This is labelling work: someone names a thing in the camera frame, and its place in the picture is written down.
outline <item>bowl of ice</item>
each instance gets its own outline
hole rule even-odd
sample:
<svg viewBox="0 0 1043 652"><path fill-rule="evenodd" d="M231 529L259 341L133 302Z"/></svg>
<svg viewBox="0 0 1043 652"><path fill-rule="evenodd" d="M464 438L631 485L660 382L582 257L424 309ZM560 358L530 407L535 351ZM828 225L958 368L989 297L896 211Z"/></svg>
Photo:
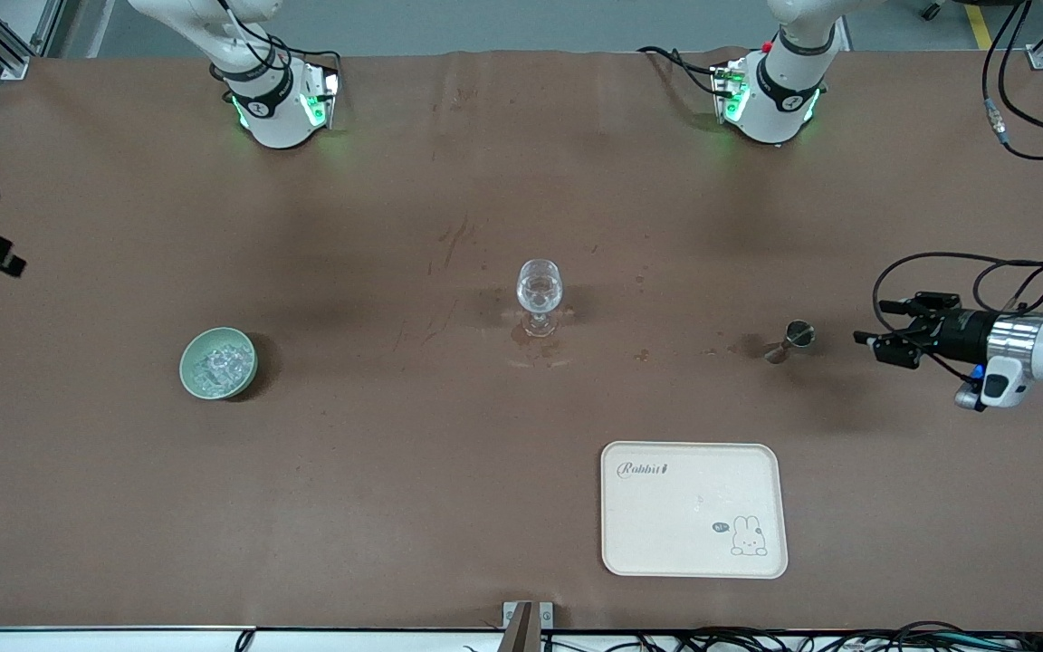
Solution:
<svg viewBox="0 0 1043 652"><path fill-rule="evenodd" d="M219 401L243 392L256 379L257 366L248 335L221 325L196 335L183 349L179 381L191 395Z"/></svg>

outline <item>yellow tape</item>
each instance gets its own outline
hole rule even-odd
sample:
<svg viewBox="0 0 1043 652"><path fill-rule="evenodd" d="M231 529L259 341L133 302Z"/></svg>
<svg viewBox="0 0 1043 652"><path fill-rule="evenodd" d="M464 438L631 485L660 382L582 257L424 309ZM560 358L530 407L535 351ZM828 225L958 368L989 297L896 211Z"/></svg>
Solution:
<svg viewBox="0 0 1043 652"><path fill-rule="evenodd" d="M989 25L985 24L985 14L973 4L965 4L964 13L968 14L968 25L971 25L972 37L976 38L977 48L981 50L991 48L992 37L989 33Z"/></svg>

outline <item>white cutting board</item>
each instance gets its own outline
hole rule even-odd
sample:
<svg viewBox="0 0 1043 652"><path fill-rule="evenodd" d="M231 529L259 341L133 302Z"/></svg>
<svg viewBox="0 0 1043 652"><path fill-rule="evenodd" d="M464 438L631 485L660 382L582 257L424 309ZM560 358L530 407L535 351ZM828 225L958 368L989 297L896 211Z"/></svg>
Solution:
<svg viewBox="0 0 1043 652"><path fill-rule="evenodd" d="M601 453L601 557L618 575L778 578L778 459L756 442L611 442Z"/></svg>

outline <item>brown table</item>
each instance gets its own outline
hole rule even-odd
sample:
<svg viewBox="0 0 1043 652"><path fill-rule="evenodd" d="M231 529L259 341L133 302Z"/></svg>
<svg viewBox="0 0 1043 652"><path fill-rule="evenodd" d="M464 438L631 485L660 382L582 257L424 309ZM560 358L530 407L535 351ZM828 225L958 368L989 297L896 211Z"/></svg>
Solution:
<svg viewBox="0 0 1043 652"><path fill-rule="evenodd" d="M964 412L851 341L900 256L1043 258L1043 164L988 131L979 54L841 55L782 148L661 63L349 58L339 128L283 152L201 58L4 86L0 232L30 267L0 275L0 624L480 626L534 598L576 628L1043 628L1043 385ZM516 328L533 257L567 285L548 341ZM793 318L815 352L759 360ZM264 352L243 401L179 387L215 325ZM613 440L770 445L786 574L609 574Z"/></svg>

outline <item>wine glass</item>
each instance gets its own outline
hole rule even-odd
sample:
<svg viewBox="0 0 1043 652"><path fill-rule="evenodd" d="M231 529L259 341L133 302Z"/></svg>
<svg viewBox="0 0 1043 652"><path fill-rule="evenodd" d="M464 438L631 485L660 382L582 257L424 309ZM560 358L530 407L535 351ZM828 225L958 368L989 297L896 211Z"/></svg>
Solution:
<svg viewBox="0 0 1043 652"><path fill-rule="evenodd" d="M535 259L522 265L518 273L518 301L526 310L522 320L526 333L544 338L554 332L551 313L562 303L562 273L552 261Z"/></svg>

